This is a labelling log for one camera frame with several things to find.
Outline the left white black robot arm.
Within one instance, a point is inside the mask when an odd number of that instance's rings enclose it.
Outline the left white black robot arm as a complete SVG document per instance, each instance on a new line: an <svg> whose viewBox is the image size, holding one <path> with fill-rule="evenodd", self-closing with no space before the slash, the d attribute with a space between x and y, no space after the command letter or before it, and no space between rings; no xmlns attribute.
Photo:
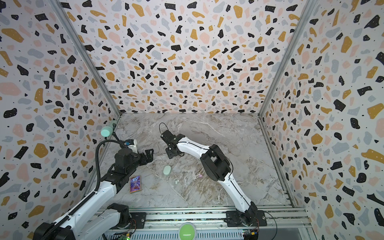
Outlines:
<svg viewBox="0 0 384 240"><path fill-rule="evenodd" d="M42 223L34 232L35 240L96 240L112 228L137 228L144 217L135 219L129 207L110 204L96 219L95 213L131 180L139 166L151 163L152 149L136 154L130 148L120 149L115 155L115 168L107 172L95 190L87 194L73 209L53 223Z"/></svg>

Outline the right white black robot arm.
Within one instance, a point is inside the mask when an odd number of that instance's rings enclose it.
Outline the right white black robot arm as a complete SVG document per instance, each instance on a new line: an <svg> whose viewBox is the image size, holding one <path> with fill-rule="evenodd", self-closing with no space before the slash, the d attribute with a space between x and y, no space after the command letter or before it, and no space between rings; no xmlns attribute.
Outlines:
<svg viewBox="0 0 384 240"><path fill-rule="evenodd" d="M265 227L265 212L243 192L234 178L233 165L218 145L205 146L186 136L174 135L169 130L161 134L167 144L166 153L170 159L182 154L189 154L199 159L207 176L218 182L235 204L235 211L227 211L224 222L228 227Z"/></svg>

